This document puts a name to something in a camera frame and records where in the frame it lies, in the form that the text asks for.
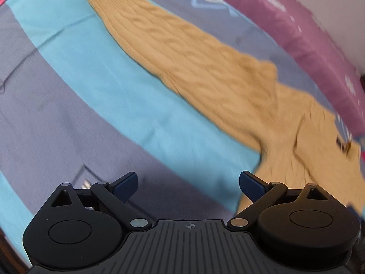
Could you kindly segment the tan cable-knit sweater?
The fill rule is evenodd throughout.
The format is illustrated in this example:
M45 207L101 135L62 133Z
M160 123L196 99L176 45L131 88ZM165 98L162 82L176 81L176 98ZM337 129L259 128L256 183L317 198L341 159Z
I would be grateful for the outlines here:
M222 131L261 153L255 174L300 189L314 182L364 208L360 146L342 150L335 115L242 54L147 0L88 0L123 51Z

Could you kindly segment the blue grey striped bedsheet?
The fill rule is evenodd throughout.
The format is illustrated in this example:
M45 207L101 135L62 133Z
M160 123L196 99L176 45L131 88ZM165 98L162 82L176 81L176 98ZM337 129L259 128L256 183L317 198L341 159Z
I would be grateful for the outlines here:
M87 0L1 6L1 229L22 259L25 228L63 182L134 171L133 207L229 220L259 161L132 61Z

